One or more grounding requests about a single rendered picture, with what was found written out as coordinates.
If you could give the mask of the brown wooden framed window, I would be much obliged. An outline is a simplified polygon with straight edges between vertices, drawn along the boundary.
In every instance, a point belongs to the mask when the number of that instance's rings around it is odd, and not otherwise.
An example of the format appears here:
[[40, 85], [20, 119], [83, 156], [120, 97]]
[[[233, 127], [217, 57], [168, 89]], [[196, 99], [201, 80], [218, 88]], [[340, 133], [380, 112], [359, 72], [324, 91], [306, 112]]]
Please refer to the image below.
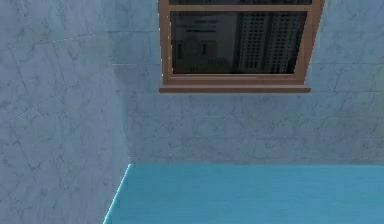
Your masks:
[[308, 93], [325, 0], [158, 0], [162, 93]]

